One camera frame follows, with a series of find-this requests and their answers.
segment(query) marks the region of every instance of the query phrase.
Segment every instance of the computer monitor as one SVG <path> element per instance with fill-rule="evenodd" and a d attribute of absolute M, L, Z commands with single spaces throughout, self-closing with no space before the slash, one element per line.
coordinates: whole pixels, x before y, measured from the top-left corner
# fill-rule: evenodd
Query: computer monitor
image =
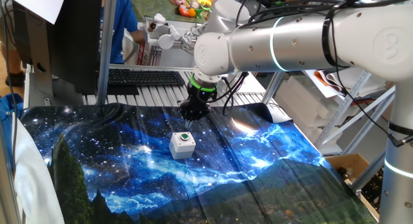
<path fill-rule="evenodd" d="M 15 44 L 30 76 L 30 106 L 82 105 L 95 94 L 102 0 L 64 0 L 54 25 L 14 2 Z M 52 80 L 52 74 L 59 79 Z"/>

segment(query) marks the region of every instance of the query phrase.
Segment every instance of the green button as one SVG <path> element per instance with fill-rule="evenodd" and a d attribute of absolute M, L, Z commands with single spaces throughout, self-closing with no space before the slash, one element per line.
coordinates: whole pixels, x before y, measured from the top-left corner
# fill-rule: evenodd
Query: green button
<path fill-rule="evenodd" d="M 182 139 L 183 141 L 188 141 L 188 138 L 189 138 L 189 135 L 188 135 L 188 134 L 182 134 L 182 135 L 181 135 L 181 139 Z"/>

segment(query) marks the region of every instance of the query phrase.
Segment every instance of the person's arm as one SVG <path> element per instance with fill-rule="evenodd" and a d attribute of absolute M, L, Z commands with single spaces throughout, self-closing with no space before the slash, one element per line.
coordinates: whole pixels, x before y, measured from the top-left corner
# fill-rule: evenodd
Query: person's arm
<path fill-rule="evenodd" d="M 143 32 L 137 29 L 137 18 L 131 0 L 126 0 L 125 15 L 127 15 L 125 28 L 130 32 L 134 41 L 138 44 L 145 43 Z"/>
<path fill-rule="evenodd" d="M 145 43 L 145 38 L 143 37 L 143 31 L 142 30 L 136 30 L 135 32 L 130 33 L 132 38 L 137 44 L 144 44 Z"/>

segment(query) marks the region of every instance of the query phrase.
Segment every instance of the blue shirt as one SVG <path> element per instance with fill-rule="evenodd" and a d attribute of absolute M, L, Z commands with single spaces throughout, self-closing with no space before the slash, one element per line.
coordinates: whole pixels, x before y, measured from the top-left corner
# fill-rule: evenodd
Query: blue shirt
<path fill-rule="evenodd" d="M 112 37 L 112 52 L 110 53 L 110 63 L 124 63 L 122 56 L 122 40 L 125 28 L 130 32 L 137 30 L 137 19 L 132 8 L 131 0 L 116 0 L 114 33 Z"/>

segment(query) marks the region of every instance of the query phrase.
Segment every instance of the galaxy print cloth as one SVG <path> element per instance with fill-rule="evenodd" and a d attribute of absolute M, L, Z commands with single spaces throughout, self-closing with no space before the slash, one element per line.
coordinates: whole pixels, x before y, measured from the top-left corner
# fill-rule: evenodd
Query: galaxy print cloth
<path fill-rule="evenodd" d="M 95 211 L 79 223 L 94 223 L 103 206 L 111 213 L 107 223 L 373 221 L 293 122 L 271 124 L 256 112 L 259 106 L 234 107 L 226 117 L 213 108 L 190 128 L 178 108 L 122 104 L 29 108 L 21 121 L 54 168 L 55 182 L 68 177 L 59 174 L 66 168 L 74 172 L 65 174 L 83 178 L 85 185 L 71 187 L 85 187 L 88 201 L 81 205 Z M 174 132 L 193 135 L 190 159 L 172 158 Z M 64 147 L 69 156 L 57 158 Z M 62 206 L 65 198 L 56 190 Z M 66 223 L 76 222 L 74 209 L 62 206 Z M 115 221 L 120 214 L 124 222 Z"/>

